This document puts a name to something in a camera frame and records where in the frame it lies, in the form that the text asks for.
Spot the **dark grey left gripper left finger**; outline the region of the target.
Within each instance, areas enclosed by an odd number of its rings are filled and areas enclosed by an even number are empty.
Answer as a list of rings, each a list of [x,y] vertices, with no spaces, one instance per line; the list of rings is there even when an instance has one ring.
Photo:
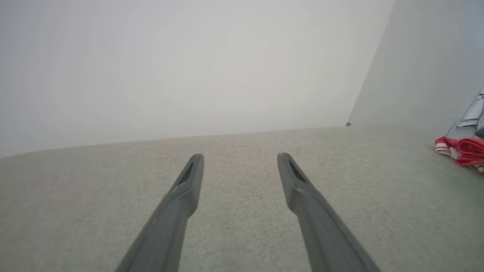
[[[193,155],[139,232],[118,272],[176,272],[186,225],[198,207],[204,156]]]

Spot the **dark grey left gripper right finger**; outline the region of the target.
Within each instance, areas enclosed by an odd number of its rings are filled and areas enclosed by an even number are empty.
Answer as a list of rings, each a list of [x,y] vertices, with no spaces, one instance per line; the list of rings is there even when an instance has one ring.
[[[279,153],[277,165],[287,205],[298,217],[313,272],[380,271],[292,156]]]

